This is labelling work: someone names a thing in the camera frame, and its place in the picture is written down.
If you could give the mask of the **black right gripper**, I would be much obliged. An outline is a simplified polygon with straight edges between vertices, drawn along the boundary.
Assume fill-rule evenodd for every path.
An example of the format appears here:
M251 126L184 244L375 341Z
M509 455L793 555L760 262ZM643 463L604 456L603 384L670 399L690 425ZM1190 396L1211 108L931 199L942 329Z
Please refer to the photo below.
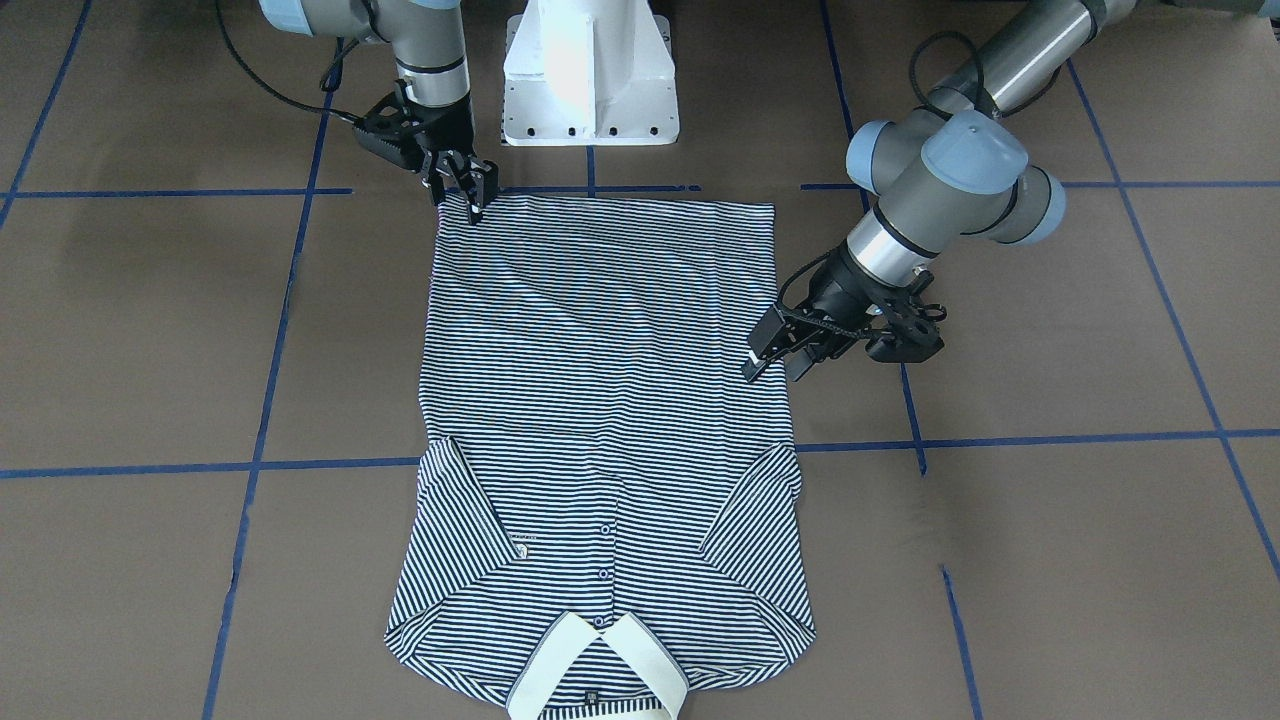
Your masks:
M468 224L477 225L485 209L500 191L500 169L495 163L481 160L475 154L470 96L465 95L442 108L408 101L415 105L421 122L417 141L428 152L428 161L419 174L428 187L431 205L440 206L451 191L463 192Z

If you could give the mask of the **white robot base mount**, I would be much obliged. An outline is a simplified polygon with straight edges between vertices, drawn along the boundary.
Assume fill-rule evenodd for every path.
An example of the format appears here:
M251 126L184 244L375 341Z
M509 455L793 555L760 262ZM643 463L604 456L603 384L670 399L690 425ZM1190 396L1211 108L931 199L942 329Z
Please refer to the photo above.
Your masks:
M681 119L662 1L530 1L506 24L511 146L666 146Z

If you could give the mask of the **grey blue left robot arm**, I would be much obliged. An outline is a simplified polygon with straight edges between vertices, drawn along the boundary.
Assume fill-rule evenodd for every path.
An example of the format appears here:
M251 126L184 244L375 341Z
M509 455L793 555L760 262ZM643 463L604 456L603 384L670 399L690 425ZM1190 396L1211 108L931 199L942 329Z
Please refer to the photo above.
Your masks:
M968 61L929 90L911 79L918 105L900 122L860 127L846 151L851 181L876 197L863 219L804 266L806 297L777 299L748 338L746 380L774 364L800 379L855 345L878 363L923 363L945 345L946 310L922 295L929 266L960 238L1030 245L1061 223L1061 182L1030 163L1004 119L1027 109L1066 60L1133 1L1030 1L988 42L959 32Z

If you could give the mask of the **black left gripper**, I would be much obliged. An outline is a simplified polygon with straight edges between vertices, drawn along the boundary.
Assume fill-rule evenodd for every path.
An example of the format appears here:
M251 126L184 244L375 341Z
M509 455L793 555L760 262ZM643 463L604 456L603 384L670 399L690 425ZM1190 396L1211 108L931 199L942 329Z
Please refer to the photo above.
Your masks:
M919 272L909 272L908 284ZM744 379L754 383L774 363L783 363L787 380L800 382L814 366L860 342L867 346L869 329L884 324L868 297L870 281L878 279L844 245L796 270L748 334Z

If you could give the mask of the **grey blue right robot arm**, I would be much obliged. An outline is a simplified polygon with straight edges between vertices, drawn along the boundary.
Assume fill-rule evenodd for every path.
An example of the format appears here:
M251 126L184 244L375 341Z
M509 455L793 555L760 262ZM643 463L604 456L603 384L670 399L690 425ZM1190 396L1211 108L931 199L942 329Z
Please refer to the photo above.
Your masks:
M356 141L383 160L421 176L435 205L452 181L476 225L498 192L498 168L475 152L465 27L457 1L261 1L275 28L349 44L387 44L393 90L361 117Z

